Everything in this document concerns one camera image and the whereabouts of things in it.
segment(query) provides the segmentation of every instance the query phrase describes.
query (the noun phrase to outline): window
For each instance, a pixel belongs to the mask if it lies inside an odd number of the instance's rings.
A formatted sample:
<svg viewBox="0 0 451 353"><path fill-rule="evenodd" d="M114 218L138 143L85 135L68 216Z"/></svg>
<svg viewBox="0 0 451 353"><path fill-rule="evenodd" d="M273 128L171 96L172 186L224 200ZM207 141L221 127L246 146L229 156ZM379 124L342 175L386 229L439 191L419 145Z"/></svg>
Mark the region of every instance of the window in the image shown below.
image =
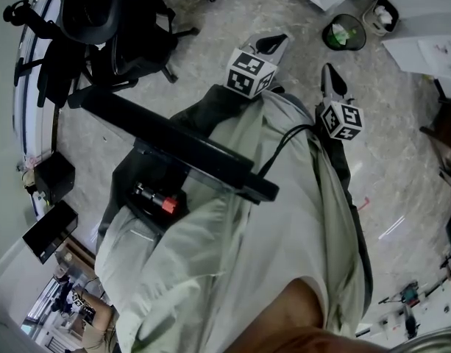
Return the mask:
<svg viewBox="0 0 451 353"><path fill-rule="evenodd" d="M27 318L34 322L39 322L40 317L47 310L47 307L50 307L52 304L52 299L59 289L60 284L55 279L51 279L32 309L29 311L29 314L27 314Z"/></svg>

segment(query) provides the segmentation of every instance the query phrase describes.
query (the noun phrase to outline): black monitor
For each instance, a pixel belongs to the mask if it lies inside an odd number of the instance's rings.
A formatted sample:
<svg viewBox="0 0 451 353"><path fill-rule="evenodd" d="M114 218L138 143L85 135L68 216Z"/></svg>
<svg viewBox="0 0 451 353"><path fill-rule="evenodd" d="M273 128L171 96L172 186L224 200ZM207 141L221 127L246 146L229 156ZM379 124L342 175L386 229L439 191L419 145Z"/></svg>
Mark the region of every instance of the black monitor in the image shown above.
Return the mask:
<svg viewBox="0 0 451 353"><path fill-rule="evenodd" d="M56 203L22 238L44 264L77 226L78 214L61 201Z"/></svg>

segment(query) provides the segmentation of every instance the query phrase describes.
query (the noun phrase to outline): wire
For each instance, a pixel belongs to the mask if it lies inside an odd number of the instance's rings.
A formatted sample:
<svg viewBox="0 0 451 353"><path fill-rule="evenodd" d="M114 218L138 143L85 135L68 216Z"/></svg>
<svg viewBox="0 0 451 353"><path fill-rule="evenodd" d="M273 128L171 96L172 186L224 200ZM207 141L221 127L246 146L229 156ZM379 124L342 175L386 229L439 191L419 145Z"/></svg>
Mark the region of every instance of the wire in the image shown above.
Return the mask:
<svg viewBox="0 0 451 353"><path fill-rule="evenodd" d="M272 164L276 160L279 153L283 150L284 146L292 140L292 138L297 135L298 133L302 132L305 129L312 129L313 126L310 124L300 124L298 126L292 127L290 130L288 130L284 135L283 138L281 138L279 144L277 145L276 150L274 151L274 154L272 157L266 162L263 167L258 172L258 176L261 178L264 178L264 176L268 173L269 169L271 168Z"/></svg>
<svg viewBox="0 0 451 353"><path fill-rule="evenodd" d="M83 289L81 290L81 298L83 298L83 292L85 291L86 287L88 286L88 284L92 281L94 281L95 279L98 279L99 277L96 276L93 279L89 280L88 282L86 282L85 286L83 286Z"/></svg>
<svg viewBox="0 0 451 353"><path fill-rule="evenodd" d="M25 170L25 172L23 172L23 174L21 175L21 181L24 185L24 187L26 187L25 181L24 181L24 177L31 171L31 169L29 170ZM27 185L28 187L30 187L31 185L35 184L34 181L31 182L30 185Z"/></svg>

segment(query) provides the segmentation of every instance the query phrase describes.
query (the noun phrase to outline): gray floor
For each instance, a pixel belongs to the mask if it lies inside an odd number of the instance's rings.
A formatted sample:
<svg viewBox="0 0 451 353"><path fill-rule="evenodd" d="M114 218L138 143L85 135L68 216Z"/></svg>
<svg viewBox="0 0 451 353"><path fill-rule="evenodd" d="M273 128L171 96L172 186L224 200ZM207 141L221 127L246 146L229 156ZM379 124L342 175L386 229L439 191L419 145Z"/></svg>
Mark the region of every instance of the gray floor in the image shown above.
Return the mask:
<svg viewBox="0 0 451 353"><path fill-rule="evenodd" d="M429 288L447 248L444 225L451 213L451 189L438 177L436 158L419 127L438 109L433 83L401 72L380 39L368 35L358 52L334 52L323 44L322 29L336 13L359 16L370 0L349 0L322 13L306 0L166 0L177 12L177 29L201 28L178 45L170 61L175 85L162 74L140 80L121 95L171 116L190 106L214 83L221 83L232 50L251 34L282 30L291 38L277 78L313 110L321 100L320 70L331 62L352 86L364 109L366 131L345 144L353 174L351 191L362 206L361 221L374 272L374 303L365 321L396 307L378 306L413 279ZM65 108L60 114L58 149L76 166L68 202L79 213L77 238L94 247L93 231L106 206L110 175L129 146L87 113ZM383 235L391 226L398 226Z"/></svg>

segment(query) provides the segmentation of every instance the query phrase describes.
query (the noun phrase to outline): black bar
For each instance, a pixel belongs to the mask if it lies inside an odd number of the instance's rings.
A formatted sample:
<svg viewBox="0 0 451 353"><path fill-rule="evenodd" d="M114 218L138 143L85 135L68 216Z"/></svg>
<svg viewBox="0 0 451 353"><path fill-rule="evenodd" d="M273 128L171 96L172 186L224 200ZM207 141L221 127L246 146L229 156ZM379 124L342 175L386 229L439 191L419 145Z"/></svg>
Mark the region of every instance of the black bar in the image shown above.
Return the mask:
<svg viewBox="0 0 451 353"><path fill-rule="evenodd" d="M244 156L185 127L97 86L68 97L71 108L83 109L142 140L160 155L176 160L222 183L253 202L274 201L279 188L252 173Z"/></svg>

